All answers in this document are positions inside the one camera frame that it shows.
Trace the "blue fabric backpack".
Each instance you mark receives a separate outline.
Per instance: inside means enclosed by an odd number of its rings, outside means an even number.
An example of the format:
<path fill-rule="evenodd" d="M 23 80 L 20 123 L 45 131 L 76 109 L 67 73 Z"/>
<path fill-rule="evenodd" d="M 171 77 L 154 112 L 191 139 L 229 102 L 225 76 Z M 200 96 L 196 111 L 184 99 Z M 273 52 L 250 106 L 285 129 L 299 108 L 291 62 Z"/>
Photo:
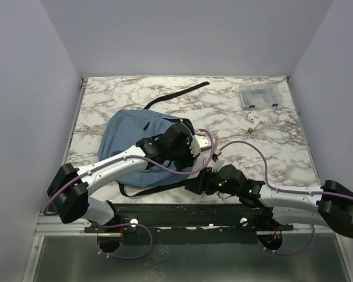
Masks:
<path fill-rule="evenodd" d="M 151 110 L 159 102 L 177 98 L 208 85 L 202 82 L 190 88 L 161 96 L 140 110 L 119 110 L 110 118 L 98 150 L 103 161 L 119 154 L 140 155 L 151 159 L 146 168 L 118 179 L 119 191 L 127 196 L 126 187 L 140 189 L 136 196 L 147 196 L 187 184 L 199 154 L 193 153 L 195 129 L 187 118 Z"/>

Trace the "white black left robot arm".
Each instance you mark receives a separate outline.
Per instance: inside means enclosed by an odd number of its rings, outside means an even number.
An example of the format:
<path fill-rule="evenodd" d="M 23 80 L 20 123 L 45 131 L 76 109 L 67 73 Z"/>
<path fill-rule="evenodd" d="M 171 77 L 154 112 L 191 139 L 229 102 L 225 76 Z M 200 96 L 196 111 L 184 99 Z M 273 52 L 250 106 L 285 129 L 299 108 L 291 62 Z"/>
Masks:
<path fill-rule="evenodd" d="M 166 132 L 139 139 L 123 152 L 97 163 L 73 167 L 62 165 L 52 180 L 47 195 L 48 204 L 63 223 L 78 219 L 94 221 L 106 232 L 118 227 L 119 218 L 107 202 L 92 198 L 92 194 L 118 179 L 142 172 L 154 166 L 168 170 L 164 163 L 175 165 L 172 173 L 186 174 L 201 151 L 198 135 L 183 123 L 171 125 Z"/>

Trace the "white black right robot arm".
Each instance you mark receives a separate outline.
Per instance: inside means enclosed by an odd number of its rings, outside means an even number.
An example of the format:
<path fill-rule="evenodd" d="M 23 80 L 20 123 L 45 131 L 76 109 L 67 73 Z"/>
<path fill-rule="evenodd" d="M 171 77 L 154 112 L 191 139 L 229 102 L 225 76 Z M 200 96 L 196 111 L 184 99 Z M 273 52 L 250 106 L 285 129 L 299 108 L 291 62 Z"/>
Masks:
<path fill-rule="evenodd" d="M 259 215 L 265 230 L 279 224 L 308 224 L 329 227 L 353 239 L 353 192 L 334 180 L 322 186 L 271 188 L 228 164 L 219 171 L 204 169 L 188 180 L 185 189 L 195 194 L 226 193 L 238 197 L 243 205 L 269 209 Z"/>

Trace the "white plastic pipe fitting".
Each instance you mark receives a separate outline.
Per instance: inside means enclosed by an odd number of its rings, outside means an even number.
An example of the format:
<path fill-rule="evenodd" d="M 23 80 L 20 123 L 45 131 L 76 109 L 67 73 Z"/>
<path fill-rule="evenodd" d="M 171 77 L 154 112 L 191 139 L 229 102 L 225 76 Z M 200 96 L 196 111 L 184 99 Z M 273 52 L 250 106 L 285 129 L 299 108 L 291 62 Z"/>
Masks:
<path fill-rule="evenodd" d="M 251 122 L 251 126 L 248 128 L 249 133 L 252 133 L 256 129 L 256 127 L 261 123 L 261 119 L 259 117 L 254 116 L 252 113 L 247 114 L 246 120 Z"/>

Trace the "clear plastic organizer box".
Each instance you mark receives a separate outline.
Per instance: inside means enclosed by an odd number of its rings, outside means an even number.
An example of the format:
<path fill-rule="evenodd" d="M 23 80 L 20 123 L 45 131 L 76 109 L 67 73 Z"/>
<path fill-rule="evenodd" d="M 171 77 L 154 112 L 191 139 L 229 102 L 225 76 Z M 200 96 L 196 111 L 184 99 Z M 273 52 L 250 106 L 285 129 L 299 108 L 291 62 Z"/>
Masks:
<path fill-rule="evenodd" d="M 274 83 L 244 85 L 238 88 L 242 107 L 246 110 L 277 108 L 282 96 Z"/>

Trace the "black metal base rail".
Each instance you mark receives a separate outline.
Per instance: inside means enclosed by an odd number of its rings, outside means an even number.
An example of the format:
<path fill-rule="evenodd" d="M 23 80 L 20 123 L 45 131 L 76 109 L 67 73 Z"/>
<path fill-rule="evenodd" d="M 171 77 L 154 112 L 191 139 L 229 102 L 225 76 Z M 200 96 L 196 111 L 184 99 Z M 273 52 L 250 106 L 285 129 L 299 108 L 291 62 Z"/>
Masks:
<path fill-rule="evenodd" d="M 90 221 L 83 232 L 103 249 L 154 244 L 257 244 L 277 229 L 299 224 L 327 227 L 319 213 L 292 208 L 251 208 L 241 204 L 114 204 L 107 226 Z"/>

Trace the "aluminium frame rail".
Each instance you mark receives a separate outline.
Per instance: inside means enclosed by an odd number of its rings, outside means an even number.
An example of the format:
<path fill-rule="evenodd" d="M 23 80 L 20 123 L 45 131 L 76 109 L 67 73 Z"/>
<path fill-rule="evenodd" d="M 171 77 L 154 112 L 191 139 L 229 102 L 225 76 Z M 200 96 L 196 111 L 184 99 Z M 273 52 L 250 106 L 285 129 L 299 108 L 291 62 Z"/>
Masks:
<path fill-rule="evenodd" d="M 315 226 L 319 231 L 331 231 L 329 227 L 308 224 L 280 225 L 273 221 L 267 209 L 246 208 L 242 205 L 219 204 L 124 204 L 118 205 L 112 219 L 98 223 L 93 214 L 84 215 L 72 223 L 64 223 L 59 216 L 41 215 L 36 225 L 38 236 L 81 235 L 84 233 L 118 233 L 121 228 L 134 232 L 136 226 L 149 229 L 218 229 L 234 227 L 244 232 L 271 232 L 281 227 L 291 231 L 296 227 Z"/>

